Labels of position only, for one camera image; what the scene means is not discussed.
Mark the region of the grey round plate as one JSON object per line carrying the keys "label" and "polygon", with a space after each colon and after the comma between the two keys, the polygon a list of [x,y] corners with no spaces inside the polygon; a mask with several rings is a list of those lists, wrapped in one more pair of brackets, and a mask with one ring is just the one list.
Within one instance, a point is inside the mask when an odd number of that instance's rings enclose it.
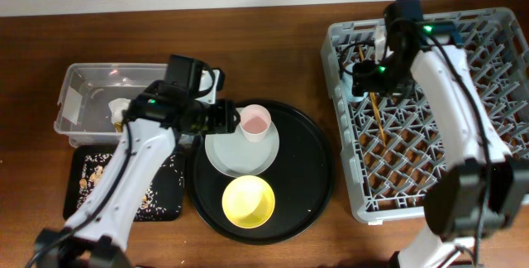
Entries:
{"label": "grey round plate", "polygon": [[248,141],[239,123],[234,133],[207,135],[205,151],[219,172],[237,178],[267,170],[279,152],[279,143],[279,132],[273,122],[265,138],[259,142]]}

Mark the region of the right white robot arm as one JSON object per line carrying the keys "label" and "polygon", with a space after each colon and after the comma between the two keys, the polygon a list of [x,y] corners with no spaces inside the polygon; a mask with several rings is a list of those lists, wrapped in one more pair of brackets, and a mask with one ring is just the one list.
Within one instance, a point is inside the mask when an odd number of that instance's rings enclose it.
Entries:
{"label": "right white robot arm", "polygon": [[395,93],[415,83],[429,103],[445,150],[445,176],[423,199],[424,228],[395,252],[391,267],[448,267],[464,251],[479,264],[479,244],[511,227],[528,191],[528,162],[512,156],[470,77],[451,22],[398,19],[386,27],[377,61],[354,66],[356,91]]}

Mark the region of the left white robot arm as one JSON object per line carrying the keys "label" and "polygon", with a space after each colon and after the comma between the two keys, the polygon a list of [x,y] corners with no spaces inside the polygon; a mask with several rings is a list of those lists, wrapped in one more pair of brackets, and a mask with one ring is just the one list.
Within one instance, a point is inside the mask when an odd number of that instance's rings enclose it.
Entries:
{"label": "left white robot arm", "polygon": [[143,93],[124,112],[122,137],[102,178],[60,231],[43,229],[29,267],[129,267],[125,250],[137,209],[182,134],[233,133],[241,117],[231,100]]}

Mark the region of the yellow bowl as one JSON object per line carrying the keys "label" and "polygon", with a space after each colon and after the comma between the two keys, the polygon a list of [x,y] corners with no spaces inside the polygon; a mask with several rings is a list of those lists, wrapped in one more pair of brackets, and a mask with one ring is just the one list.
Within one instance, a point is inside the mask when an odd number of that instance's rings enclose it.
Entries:
{"label": "yellow bowl", "polygon": [[230,223],[240,228],[260,227],[272,217],[274,209],[274,191],[258,176],[238,177],[222,194],[222,211]]}

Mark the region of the food scraps and rice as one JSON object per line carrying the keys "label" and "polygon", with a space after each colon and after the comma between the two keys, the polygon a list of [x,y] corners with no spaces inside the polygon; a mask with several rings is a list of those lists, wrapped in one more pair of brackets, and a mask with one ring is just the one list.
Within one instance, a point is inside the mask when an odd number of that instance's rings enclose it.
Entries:
{"label": "food scraps and rice", "polygon": [[[74,185],[77,185],[74,191],[74,212],[100,181],[111,157],[112,153],[97,153],[88,154],[83,158],[80,176],[74,177]],[[180,216],[185,185],[184,168],[182,164],[178,164],[181,158],[182,155],[173,154],[158,169],[143,195],[134,218],[135,222],[174,221]]]}

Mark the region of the pink plastic cup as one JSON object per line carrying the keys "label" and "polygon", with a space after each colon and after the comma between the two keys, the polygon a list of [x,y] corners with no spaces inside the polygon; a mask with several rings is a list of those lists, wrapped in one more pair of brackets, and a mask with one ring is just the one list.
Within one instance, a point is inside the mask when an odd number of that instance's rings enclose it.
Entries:
{"label": "pink plastic cup", "polygon": [[241,130],[248,141],[263,140],[271,126],[272,119],[269,111],[258,104],[251,104],[240,111]]}

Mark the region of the white napkin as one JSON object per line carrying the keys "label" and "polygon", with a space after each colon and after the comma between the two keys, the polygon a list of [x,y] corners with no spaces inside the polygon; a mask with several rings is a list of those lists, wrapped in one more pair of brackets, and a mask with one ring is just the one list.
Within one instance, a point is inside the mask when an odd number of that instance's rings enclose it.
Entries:
{"label": "white napkin", "polygon": [[131,100],[128,98],[116,98],[108,103],[111,110],[111,123],[121,123],[123,121],[123,113],[129,108]]}

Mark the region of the blue plastic cup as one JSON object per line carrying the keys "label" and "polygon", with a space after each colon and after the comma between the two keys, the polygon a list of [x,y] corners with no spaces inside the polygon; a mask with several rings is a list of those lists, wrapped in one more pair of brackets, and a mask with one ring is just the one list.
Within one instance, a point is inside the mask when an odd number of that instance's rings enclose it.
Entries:
{"label": "blue plastic cup", "polygon": [[359,95],[353,94],[353,77],[350,74],[344,73],[341,78],[342,86],[346,91],[346,100],[349,103],[359,103],[367,97],[367,93]]}

